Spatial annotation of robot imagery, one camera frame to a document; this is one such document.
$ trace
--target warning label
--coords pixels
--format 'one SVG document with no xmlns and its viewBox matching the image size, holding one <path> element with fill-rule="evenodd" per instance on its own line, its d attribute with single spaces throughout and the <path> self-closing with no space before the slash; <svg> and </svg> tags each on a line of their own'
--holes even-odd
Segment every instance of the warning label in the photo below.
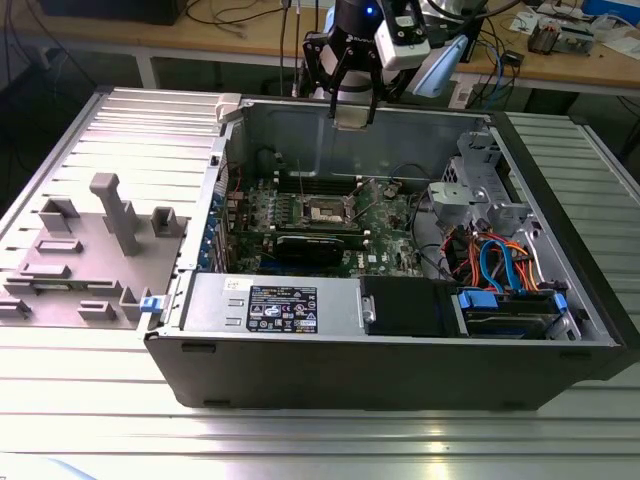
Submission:
<svg viewBox="0 0 640 480">
<path fill-rule="evenodd" d="M 314 287 L 251 287 L 247 330 L 318 333 L 318 294 Z"/>
</svg>

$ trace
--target metal bracket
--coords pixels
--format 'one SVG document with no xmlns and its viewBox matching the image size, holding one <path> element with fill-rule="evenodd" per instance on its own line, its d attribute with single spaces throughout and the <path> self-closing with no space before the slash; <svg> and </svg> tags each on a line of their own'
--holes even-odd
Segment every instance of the metal bracket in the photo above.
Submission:
<svg viewBox="0 0 640 480">
<path fill-rule="evenodd" d="M 241 100 L 242 95 L 239 93 L 223 93 L 220 95 L 215 108 L 216 122 L 225 123 L 231 120 L 228 115 L 240 108 Z"/>
</svg>

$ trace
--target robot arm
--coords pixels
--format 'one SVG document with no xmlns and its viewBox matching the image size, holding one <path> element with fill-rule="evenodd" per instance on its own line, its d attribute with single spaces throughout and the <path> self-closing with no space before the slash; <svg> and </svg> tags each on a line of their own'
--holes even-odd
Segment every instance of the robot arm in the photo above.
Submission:
<svg viewBox="0 0 640 480">
<path fill-rule="evenodd" d="M 303 42 L 312 87 L 330 94 L 329 117 L 334 118 L 338 93 L 352 71 L 371 77 L 367 123 L 372 123 L 379 101 L 397 100 L 407 88 L 431 46 L 444 45 L 447 33 L 425 24 L 419 0 L 337 0 L 335 17 L 326 33 L 310 32 Z M 329 47 L 337 59 L 331 73 L 321 53 Z M 382 71 L 399 73 L 388 84 Z"/>
</svg>

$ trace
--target gray plastic block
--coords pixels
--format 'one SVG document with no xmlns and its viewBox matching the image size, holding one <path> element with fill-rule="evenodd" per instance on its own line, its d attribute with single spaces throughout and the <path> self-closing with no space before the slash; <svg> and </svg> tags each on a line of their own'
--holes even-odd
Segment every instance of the gray plastic block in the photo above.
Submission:
<svg viewBox="0 0 640 480">
<path fill-rule="evenodd" d="M 118 196 L 119 183 L 118 176 L 113 173 L 96 173 L 89 190 L 100 198 L 122 253 L 132 257 L 138 253 L 140 246 Z"/>
<path fill-rule="evenodd" d="M 96 297 L 117 297 L 122 292 L 122 286 L 118 280 L 111 282 L 88 283 L 87 290 Z"/>
<path fill-rule="evenodd" d="M 151 290 L 145 288 L 142 292 L 141 300 L 151 296 Z M 140 311 L 140 302 L 136 300 L 133 292 L 129 287 L 125 287 L 120 296 L 118 306 L 130 322 L 139 322 L 142 312 Z"/>
<path fill-rule="evenodd" d="M 136 211 L 133 209 L 133 203 L 131 203 L 129 200 L 125 200 L 122 202 L 122 207 L 124 208 L 124 214 L 127 217 L 131 228 L 134 232 L 137 231 L 140 220 L 138 219 L 138 215 L 136 215 Z M 104 226 L 107 227 L 107 232 L 113 234 L 113 229 L 111 228 L 111 221 L 109 220 L 109 217 L 105 215 L 104 217 L 102 217 L 102 220 L 104 220 Z"/>
<path fill-rule="evenodd" d="M 0 298 L 0 316 L 9 318 L 27 318 L 31 309 L 17 298 Z"/>
<path fill-rule="evenodd" d="M 73 231 L 72 239 L 82 243 L 83 249 L 78 254 L 43 253 L 36 246 L 40 241 L 50 240 L 51 235 L 42 229 L 31 248 L 25 252 L 16 273 L 8 277 L 6 292 L 0 298 L 22 298 L 27 302 L 29 325 L 37 327 L 74 327 L 74 328 L 108 328 L 135 329 L 138 325 L 138 302 L 131 304 L 127 313 L 119 306 L 122 290 L 110 289 L 113 295 L 94 296 L 93 287 L 109 288 L 114 281 L 120 286 L 129 287 L 136 300 L 148 287 L 154 294 L 167 291 L 182 235 L 177 238 L 156 237 L 151 225 L 150 215 L 140 215 L 136 240 L 140 252 L 134 257 L 125 257 L 115 237 L 109 235 L 102 220 L 103 213 L 80 213 L 78 218 L 69 218 L 67 222 Z M 178 217 L 178 223 L 184 229 L 186 218 Z M 30 278 L 18 275 L 25 264 L 61 264 L 71 270 L 69 278 Z M 86 322 L 77 313 L 83 300 L 108 301 L 116 312 L 113 320 L 92 320 Z M 22 318 L 12 318 L 0 314 L 0 326 L 24 326 Z"/>
<path fill-rule="evenodd" d="M 79 216 L 68 198 L 50 198 L 38 215 L 52 236 L 69 234 L 71 229 L 66 219 Z"/>
<path fill-rule="evenodd" d="M 154 208 L 151 214 L 151 226 L 153 233 L 160 238 L 178 238 L 182 236 L 184 230 L 171 207 Z"/>
<path fill-rule="evenodd" d="M 69 278 L 71 269 L 64 264 L 26 263 L 18 273 L 29 277 Z"/>
<path fill-rule="evenodd" d="M 109 302 L 96 302 L 94 300 L 83 300 L 78 308 L 80 316 L 87 320 L 114 320 L 116 312 Z"/>
<path fill-rule="evenodd" d="M 29 279 L 7 278 L 2 287 L 9 292 L 9 295 L 37 295 L 38 291 L 33 288 Z"/>
<path fill-rule="evenodd" d="M 40 253 L 80 253 L 82 243 L 75 239 L 49 238 L 38 241 L 36 250 Z"/>
</svg>

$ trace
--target desk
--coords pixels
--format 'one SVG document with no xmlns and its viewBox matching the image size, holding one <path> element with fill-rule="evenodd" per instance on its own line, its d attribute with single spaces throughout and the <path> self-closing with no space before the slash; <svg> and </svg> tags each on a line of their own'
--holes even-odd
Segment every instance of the desk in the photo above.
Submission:
<svg viewBox="0 0 640 480">
<path fill-rule="evenodd" d="M 144 88 L 157 88 L 158 80 L 152 58 L 179 58 L 212 62 L 278 65 L 280 55 L 280 12 L 247 22 L 247 38 L 240 39 L 211 25 L 203 25 L 182 16 L 173 26 L 147 25 L 135 22 L 93 20 L 70 17 L 47 17 L 35 0 L 31 4 L 50 32 L 69 50 L 131 55 L 136 59 Z M 238 6 L 237 0 L 215 0 L 216 10 Z M 262 0 L 247 10 L 231 12 L 225 19 L 243 18 L 278 8 L 278 0 Z M 212 20 L 208 0 L 199 3 L 192 15 Z M 14 3 L 14 24 L 25 45 L 55 48 L 55 43 L 34 21 L 23 0 Z M 303 35 L 314 29 L 313 9 L 302 9 L 300 44 Z M 289 12 L 285 34 L 284 65 L 292 67 L 295 56 L 295 13 Z"/>
<path fill-rule="evenodd" d="M 516 7 L 493 19 L 496 34 L 508 50 L 525 55 L 516 86 L 543 90 L 596 93 L 603 95 L 640 96 L 640 62 L 604 45 L 595 45 L 589 56 L 555 53 L 538 55 L 527 50 L 525 34 L 508 30 L 513 15 L 524 11 Z M 491 31 L 485 22 L 483 30 Z M 494 67 L 484 48 L 474 50 L 471 62 L 456 68 L 456 89 L 451 108 L 465 108 L 473 86 L 486 81 Z"/>
<path fill-rule="evenodd" d="M 215 0 L 216 8 L 237 6 L 237 0 Z M 277 8 L 277 0 L 263 0 L 240 14 L 227 18 L 239 18 Z M 24 44 L 55 47 L 49 37 L 35 23 L 22 0 L 16 0 L 14 23 Z M 640 62 L 596 45 L 590 57 L 569 54 L 550 56 L 527 52 L 527 36 L 510 32 L 509 16 L 517 12 L 514 8 L 495 18 L 496 32 L 507 48 L 525 53 L 516 85 L 526 88 L 565 90 L 582 93 L 608 95 L 640 95 Z M 207 2 L 193 9 L 198 18 L 211 19 Z M 43 23 L 63 44 L 71 49 L 105 53 L 127 54 L 135 57 L 142 84 L 145 88 L 157 88 L 158 81 L 152 64 L 153 57 L 182 58 L 216 62 L 277 65 L 279 63 L 279 32 L 281 15 L 274 13 L 247 22 L 247 38 L 239 39 L 210 25 L 198 24 L 182 17 L 171 27 L 145 25 L 133 22 L 90 20 L 42 16 Z M 289 14 L 285 36 L 284 64 L 294 64 L 294 15 Z M 321 24 L 324 12 L 321 12 Z M 313 29 L 313 9 L 303 9 L 300 21 L 302 35 Z M 481 83 L 483 75 L 493 71 L 493 64 L 484 49 L 476 49 L 468 64 L 460 64 L 453 80 L 456 86 L 450 107 L 464 108 L 473 85 Z"/>
</svg>

